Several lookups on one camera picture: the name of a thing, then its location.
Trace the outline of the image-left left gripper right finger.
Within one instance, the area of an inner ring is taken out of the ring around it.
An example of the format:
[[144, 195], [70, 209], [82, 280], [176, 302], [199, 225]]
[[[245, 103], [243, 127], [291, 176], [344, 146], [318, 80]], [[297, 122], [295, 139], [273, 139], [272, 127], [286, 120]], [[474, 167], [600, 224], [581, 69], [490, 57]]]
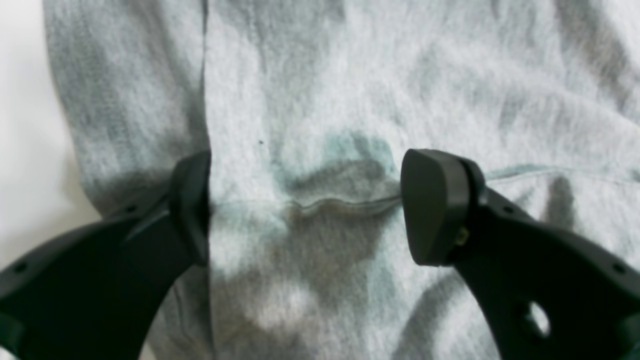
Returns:
[[640, 278], [573, 232], [487, 187], [470, 159], [409, 149], [401, 201], [411, 257], [453, 267], [503, 360], [637, 360]]

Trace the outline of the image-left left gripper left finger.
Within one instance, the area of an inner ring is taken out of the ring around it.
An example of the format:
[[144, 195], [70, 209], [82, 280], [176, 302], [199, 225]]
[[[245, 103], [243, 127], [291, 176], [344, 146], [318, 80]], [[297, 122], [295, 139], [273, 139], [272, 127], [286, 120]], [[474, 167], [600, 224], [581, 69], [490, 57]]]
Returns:
[[208, 264], [211, 154], [1, 271], [1, 347], [19, 360], [137, 360], [170, 287]]

